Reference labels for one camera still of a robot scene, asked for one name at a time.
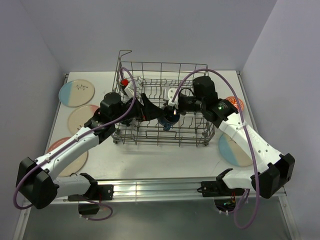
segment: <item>gray floor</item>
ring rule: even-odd
[[[255,200],[241,210],[251,216]],[[78,205],[33,208],[23,240],[287,240],[291,239],[277,197],[261,199],[255,222],[240,230],[232,216],[219,215],[212,200],[113,203],[113,216],[92,222],[79,218]]]

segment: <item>metal wire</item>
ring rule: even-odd
[[[122,92],[120,81],[128,78],[124,74],[118,74],[121,67],[127,68],[136,80],[137,95],[145,93],[149,100],[158,107],[162,107],[163,90],[178,87],[181,80],[196,69],[208,68],[206,64],[198,63],[176,63],[176,62],[142,62],[123,61],[124,55],[131,50],[121,50],[116,64],[113,91],[119,93],[124,102],[129,98]],[[195,77],[208,75],[208,72],[195,74]],[[187,80],[183,85],[192,88],[193,81]],[[184,91],[184,95],[190,96],[190,91]],[[201,113],[187,113],[181,115],[179,121],[169,130],[164,131],[158,121],[137,122],[133,120],[130,125],[118,123],[113,133],[113,142],[123,144],[155,144],[155,145],[199,145],[207,146],[215,135],[215,127],[203,118]]]

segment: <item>red cap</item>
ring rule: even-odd
[[[129,81],[128,79],[123,79],[120,83],[122,86],[128,86]]]

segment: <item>wall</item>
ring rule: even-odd
[[[260,134],[296,160],[288,199],[303,239],[319,239],[320,1],[278,0],[242,71]]]
[[[20,161],[41,155],[63,75],[17,0],[0,1],[0,239],[12,239],[20,211],[12,196]]]
[[[131,60],[241,70],[276,0],[21,0],[70,71],[114,71]]]

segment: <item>metal wire rack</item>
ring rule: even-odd
[[[118,55],[116,71],[113,82],[113,91],[120,94],[122,101],[129,98],[123,94],[120,81],[130,79],[129,75],[119,73],[121,67],[130,70],[136,82],[137,93],[145,93],[149,100],[158,107],[165,103],[163,90],[166,88],[178,87],[181,80],[190,72],[197,69],[208,68],[206,64],[198,63],[176,63],[176,62],[142,62],[123,61],[124,55],[131,53],[131,50],[121,50]],[[192,81],[195,77],[208,75],[208,72],[196,73],[183,85],[184,88],[192,88]],[[184,95],[189,96],[190,91],[183,90]],[[212,123],[203,118],[201,113],[187,113],[181,115],[179,121],[169,130],[164,131],[163,126],[157,119],[152,121],[132,121],[130,126],[118,123],[112,138],[114,143],[122,142],[137,144],[156,145],[199,145],[207,146],[215,135],[215,127]]]

